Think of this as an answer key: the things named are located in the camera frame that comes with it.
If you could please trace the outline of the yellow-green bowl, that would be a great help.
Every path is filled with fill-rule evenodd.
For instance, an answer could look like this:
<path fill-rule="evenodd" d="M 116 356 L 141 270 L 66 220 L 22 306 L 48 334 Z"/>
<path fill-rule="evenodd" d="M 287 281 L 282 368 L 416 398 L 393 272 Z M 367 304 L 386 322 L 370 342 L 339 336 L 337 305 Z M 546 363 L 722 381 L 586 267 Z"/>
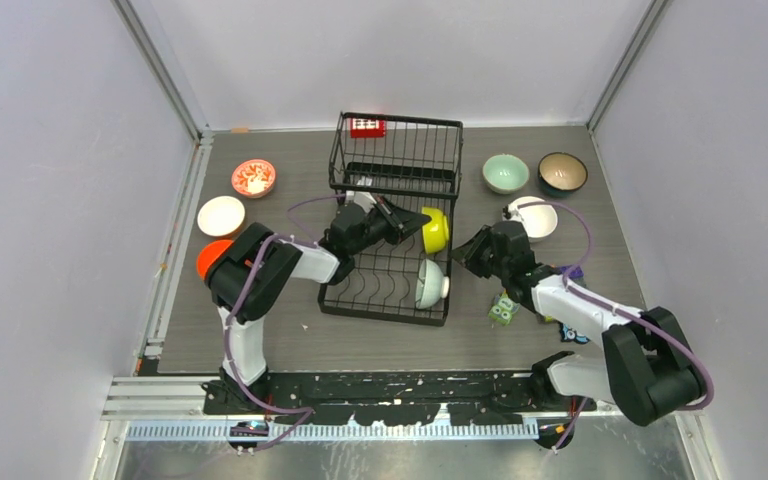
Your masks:
<path fill-rule="evenodd" d="M 442 210 L 430 206 L 423 206 L 421 213 L 430 218 L 421 229 L 424 251 L 427 255 L 437 254 L 450 240 L 448 217 Z"/>

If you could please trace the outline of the mint textured bowl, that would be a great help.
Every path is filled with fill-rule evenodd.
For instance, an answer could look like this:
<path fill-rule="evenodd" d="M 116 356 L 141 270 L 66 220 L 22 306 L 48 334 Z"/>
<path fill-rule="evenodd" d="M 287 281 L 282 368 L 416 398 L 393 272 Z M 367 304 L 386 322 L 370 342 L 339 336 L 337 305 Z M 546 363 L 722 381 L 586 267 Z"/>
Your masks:
<path fill-rule="evenodd" d="M 420 265 L 415 290 L 415 308 L 430 309 L 448 297 L 451 281 L 433 261 L 424 259 Z"/>

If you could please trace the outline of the black wire dish rack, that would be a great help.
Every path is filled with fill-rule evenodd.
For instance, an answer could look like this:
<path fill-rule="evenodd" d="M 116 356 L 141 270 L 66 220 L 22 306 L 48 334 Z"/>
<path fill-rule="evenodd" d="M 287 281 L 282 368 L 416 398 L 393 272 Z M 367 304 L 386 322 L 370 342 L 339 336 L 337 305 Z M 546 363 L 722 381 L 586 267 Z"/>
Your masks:
<path fill-rule="evenodd" d="M 321 286 L 325 314 L 441 327 L 449 302 L 419 304 L 426 263 L 448 276 L 450 240 L 462 179 L 464 125 L 458 120 L 341 113 L 328 162 L 337 194 L 323 241 L 341 262 Z"/>

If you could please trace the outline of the white ribbed bowl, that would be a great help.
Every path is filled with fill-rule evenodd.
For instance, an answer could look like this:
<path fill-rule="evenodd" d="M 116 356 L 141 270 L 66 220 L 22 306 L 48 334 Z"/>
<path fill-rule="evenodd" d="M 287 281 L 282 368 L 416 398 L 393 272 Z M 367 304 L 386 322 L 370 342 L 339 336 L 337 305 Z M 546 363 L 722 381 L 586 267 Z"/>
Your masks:
<path fill-rule="evenodd" d="M 522 196 L 509 204 L 517 205 L 523 218 L 521 223 L 531 242 L 547 239 L 558 226 L 558 215 L 554 207 L 536 196 Z"/>

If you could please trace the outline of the celadon bowl with flower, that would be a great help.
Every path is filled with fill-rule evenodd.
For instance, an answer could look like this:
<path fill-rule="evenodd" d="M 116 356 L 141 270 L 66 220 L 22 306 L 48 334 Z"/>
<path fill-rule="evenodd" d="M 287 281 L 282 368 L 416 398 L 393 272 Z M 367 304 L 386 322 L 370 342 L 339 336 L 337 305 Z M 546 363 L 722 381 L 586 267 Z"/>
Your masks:
<path fill-rule="evenodd" d="M 530 169 L 519 157 L 497 154 L 482 166 L 482 177 L 490 190 L 498 194 L 512 194 L 521 190 L 530 179 Z"/>

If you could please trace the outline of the dark blue glazed bowl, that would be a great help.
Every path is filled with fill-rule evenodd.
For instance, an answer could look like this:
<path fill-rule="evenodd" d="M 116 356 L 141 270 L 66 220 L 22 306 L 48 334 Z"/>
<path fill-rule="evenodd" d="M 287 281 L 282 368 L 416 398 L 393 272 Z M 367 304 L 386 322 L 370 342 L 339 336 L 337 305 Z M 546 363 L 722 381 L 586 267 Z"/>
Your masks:
<path fill-rule="evenodd" d="M 553 198 L 566 198 L 579 191 L 589 179 L 586 165 L 565 152 L 545 155 L 537 166 L 539 189 Z"/>

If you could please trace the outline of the white bowl red floral pattern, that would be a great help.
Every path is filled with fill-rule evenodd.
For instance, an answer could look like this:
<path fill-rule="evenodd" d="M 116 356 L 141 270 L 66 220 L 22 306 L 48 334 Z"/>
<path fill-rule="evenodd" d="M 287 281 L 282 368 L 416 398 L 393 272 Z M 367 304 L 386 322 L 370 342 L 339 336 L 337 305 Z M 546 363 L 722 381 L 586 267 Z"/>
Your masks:
<path fill-rule="evenodd" d="M 250 159 L 236 167 L 231 175 L 233 189 L 247 198 L 261 198 L 271 192 L 277 170 L 267 160 Z"/>

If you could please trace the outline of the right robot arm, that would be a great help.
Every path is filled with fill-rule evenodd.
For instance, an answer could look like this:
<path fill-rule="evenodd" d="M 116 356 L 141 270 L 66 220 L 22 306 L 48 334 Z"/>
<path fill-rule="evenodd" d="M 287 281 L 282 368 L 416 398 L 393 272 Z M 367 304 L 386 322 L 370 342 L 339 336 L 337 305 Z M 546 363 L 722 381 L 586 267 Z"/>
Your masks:
<path fill-rule="evenodd" d="M 499 279 L 513 302 L 560 321 L 601 349 L 599 356 L 561 351 L 533 364 L 528 388 L 540 408 L 589 398 L 614 404 L 632 423 L 647 426 L 712 402 L 711 375 L 673 313 L 634 309 L 572 282 L 536 259 L 520 223 L 483 226 L 452 258 L 477 277 Z"/>

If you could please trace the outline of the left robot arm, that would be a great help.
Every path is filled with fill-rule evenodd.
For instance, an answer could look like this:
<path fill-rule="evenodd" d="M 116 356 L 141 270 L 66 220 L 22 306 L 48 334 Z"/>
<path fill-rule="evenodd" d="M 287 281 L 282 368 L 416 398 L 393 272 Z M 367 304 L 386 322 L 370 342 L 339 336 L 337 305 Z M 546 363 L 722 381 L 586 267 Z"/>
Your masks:
<path fill-rule="evenodd" d="M 381 195 L 355 192 L 340 205 L 323 237 L 305 242 L 261 223 L 234 240 L 217 240 L 196 262 L 223 325 L 221 369 L 233 380 L 228 400 L 240 412 L 258 412 L 267 398 L 264 318 L 291 279 L 334 285 L 355 268 L 355 257 L 384 241 L 398 245 L 433 218 L 401 208 Z"/>

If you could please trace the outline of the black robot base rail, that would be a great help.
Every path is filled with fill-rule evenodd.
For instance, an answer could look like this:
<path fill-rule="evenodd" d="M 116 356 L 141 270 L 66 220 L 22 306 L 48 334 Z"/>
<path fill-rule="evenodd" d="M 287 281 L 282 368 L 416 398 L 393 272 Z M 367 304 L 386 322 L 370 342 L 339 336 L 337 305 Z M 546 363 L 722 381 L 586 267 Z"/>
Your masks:
<path fill-rule="evenodd" d="M 207 415 L 261 415 L 279 425 L 512 425 L 522 413 L 566 417 L 578 399 L 541 399 L 530 374 L 512 370 L 267 373 L 249 399 L 227 374 L 202 383 Z"/>

